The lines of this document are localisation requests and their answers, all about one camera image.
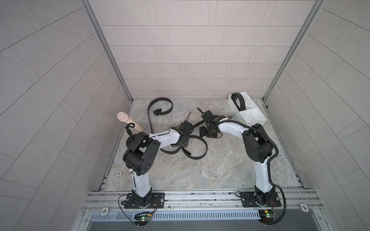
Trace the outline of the black belt with silver buckle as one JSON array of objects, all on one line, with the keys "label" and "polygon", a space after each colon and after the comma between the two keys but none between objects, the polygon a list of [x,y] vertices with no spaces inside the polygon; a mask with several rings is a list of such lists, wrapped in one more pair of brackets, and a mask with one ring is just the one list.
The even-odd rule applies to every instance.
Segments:
[{"label": "black belt with silver buckle", "polygon": [[[194,126],[197,128],[201,124],[203,124],[204,121],[197,122]],[[166,136],[168,135],[175,135],[174,141],[170,141],[169,138],[166,139],[166,141],[169,141],[169,144],[164,144],[164,141],[161,142],[161,144],[164,144],[163,147],[160,149],[163,153],[168,155],[175,155],[182,151],[182,153],[189,159],[192,160],[200,160],[204,158],[208,152],[208,144],[207,142],[200,137],[199,135],[194,134],[194,130],[190,135],[190,139],[188,142],[187,147],[179,147],[175,146],[173,147],[172,144],[175,144],[178,142],[180,138],[180,134],[172,129],[172,127],[169,129],[168,132],[166,132]]]}]

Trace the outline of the long black belt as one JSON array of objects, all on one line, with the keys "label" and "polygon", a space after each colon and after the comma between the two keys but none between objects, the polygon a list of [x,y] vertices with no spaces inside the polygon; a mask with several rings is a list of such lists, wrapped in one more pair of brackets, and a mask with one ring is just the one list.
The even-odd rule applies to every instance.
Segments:
[{"label": "long black belt", "polygon": [[241,93],[235,92],[231,94],[231,100],[233,101],[238,111],[246,110],[245,100]]}]

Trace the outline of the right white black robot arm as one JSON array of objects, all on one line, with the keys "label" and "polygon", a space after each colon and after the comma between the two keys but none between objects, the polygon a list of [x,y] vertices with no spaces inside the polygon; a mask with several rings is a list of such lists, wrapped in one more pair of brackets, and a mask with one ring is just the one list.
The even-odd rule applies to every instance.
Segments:
[{"label": "right white black robot arm", "polygon": [[258,123],[248,126],[225,116],[213,115],[209,110],[201,112],[201,117],[205,123],[205,126],[200,128],[201,136],[216,138],[218,133],[226,132],[243,140],[246,153],[255,167],[256,184],[253,197],[259,206],[269,205],[276,193],[276,185],[271,180],[270,161],[274,159],[272,151],[278,154],[278,148],[263,126]]}]

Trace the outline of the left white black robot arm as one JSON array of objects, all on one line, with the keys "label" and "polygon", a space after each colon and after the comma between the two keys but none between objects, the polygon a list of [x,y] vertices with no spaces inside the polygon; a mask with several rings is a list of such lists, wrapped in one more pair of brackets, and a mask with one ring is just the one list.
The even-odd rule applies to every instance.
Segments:
[{"label": "left white black robot arm", "polygon": [[127,140],[128,149],[123,156],[123,161],[132,174],[134,201],[142,208],[147,207],[152,194],[148,172],[158,151],[168,145],[186,147],[194,126],[190,122],[184,121],[181,125],[171,127],[164,132],[147,134],[141,131],[135,135],[130,129],[138,129],[137,124],[129,123],[125,128],[130,137]]}]

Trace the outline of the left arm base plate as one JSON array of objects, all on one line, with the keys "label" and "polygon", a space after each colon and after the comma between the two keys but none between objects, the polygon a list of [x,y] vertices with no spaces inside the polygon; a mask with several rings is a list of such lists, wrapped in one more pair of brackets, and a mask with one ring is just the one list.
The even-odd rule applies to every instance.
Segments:
[{"label": "left arm base plate", "polygon": [[149,193],[141,198],[136,193],[129,193],[126,200],[121,201],[125,209],[151,209],[164,207],[165,193]]}]

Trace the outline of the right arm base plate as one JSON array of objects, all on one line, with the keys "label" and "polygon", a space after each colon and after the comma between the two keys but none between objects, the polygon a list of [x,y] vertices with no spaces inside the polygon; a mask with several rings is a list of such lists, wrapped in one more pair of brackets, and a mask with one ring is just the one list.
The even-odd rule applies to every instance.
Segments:
[{"label": "right arm base plate", "polygon": [[273,189],[267,193],[250,191],[239,192],[237,195],[241,198],[244,208],[281,207],[281,200]]}]

